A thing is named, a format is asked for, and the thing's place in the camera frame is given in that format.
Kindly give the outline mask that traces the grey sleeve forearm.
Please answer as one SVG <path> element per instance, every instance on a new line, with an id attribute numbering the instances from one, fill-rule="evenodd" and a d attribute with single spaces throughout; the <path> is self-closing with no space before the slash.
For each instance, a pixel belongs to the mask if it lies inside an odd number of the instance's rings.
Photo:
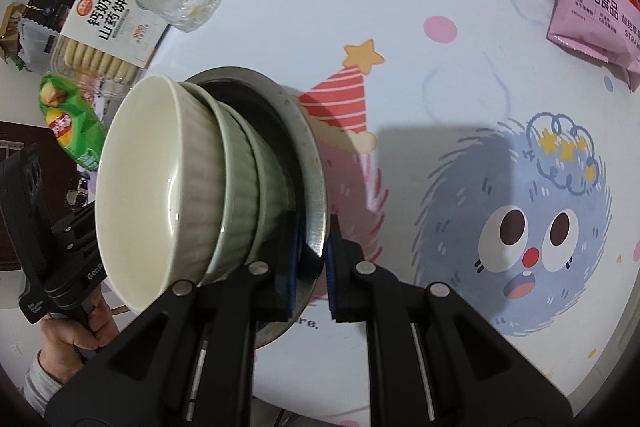
<path id="1" fill-rule="evenodd" d="M 27 369 L 21 394 L 34 411 L 43 417 L 50 400 L 63 385 L 42 368 L 39 355 L 40 353 L 37 353 L 32 365 Z"/>

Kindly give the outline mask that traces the left hand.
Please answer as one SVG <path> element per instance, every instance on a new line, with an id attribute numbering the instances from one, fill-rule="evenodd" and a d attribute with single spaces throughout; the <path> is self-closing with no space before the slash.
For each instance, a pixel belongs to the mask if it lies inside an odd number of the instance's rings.
<path id="1" fill-rule="evenodd" d="M 89 299 L 92 311 L 87 327 L 69 319 L 46 317 L 40 321 L 42 347 L 38 362 L 61 385 L 68 383 L 84 367 L 81 350 L 96 351 L 107 346 L 119 334 L 100 286 L 91 291 Z"/>

